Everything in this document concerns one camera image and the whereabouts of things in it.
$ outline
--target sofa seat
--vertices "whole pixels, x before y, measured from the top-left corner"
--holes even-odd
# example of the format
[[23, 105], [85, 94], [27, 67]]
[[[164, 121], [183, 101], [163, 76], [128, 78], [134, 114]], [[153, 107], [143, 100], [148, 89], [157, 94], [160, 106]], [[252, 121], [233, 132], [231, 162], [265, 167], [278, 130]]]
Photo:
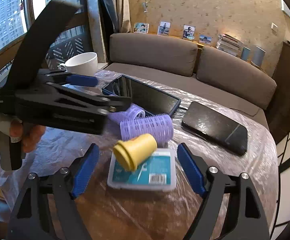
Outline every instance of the sofa seat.
[[109, 65], [106, 70], [155, 81], [206, 98], [222, 106], [236, 110], [268, 129], [266, 117], [261, 108], [243, 98], [198, 81], [195, 74], [191, 77], [185, 77], [144, 66], [116, 62]]

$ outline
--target smartphone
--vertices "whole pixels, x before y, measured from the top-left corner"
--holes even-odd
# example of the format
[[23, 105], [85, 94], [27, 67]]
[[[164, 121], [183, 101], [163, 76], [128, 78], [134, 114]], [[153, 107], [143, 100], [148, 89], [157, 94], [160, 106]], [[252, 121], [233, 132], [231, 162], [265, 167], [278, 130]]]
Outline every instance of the smartphone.
[[198, 102], [190, 104], [182, 126], [234, 154], [247, 152], [246, 127]]
[[144, 109], [146, 116], [168, 114], [172, 116], [181, 100], [171, 94], [122, 75], [102, 88], [105, 95], [130, 97], [132, 102]]

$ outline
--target stack of books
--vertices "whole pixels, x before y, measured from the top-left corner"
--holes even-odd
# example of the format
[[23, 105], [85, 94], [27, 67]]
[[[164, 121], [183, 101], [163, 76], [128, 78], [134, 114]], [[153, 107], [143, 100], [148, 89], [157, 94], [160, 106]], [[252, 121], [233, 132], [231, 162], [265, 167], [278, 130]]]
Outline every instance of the stack of books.
[[220, 34], [218, 37], [219, 40], [216, 46], [217, 49], [225, 51], [234, 56], [237, 56], [240, 53], [240, 48], [244, 45], [243, 42], [226, 33]]

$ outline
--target beige curtain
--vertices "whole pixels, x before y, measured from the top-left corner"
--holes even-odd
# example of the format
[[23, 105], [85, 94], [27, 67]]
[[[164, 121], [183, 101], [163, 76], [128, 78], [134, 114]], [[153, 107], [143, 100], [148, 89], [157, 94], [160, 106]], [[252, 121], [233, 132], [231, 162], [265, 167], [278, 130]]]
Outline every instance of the beige curtain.
[[132, 31], [129, 13], [129, 0], [113, 0], [117, 12], [119, 32], [128, 33]]

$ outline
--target brown couch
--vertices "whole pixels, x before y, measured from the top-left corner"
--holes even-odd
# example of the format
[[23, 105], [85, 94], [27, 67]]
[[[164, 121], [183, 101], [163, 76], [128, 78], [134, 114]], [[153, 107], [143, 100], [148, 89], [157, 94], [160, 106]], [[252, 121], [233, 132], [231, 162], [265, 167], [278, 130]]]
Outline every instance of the brown couch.
[[106, 70], [175, 87], [234, 109], [268, 129], [264, 110], [275, 81], [251, 64], [204, 46], [172, 37], [116, 33], [110, 37]]

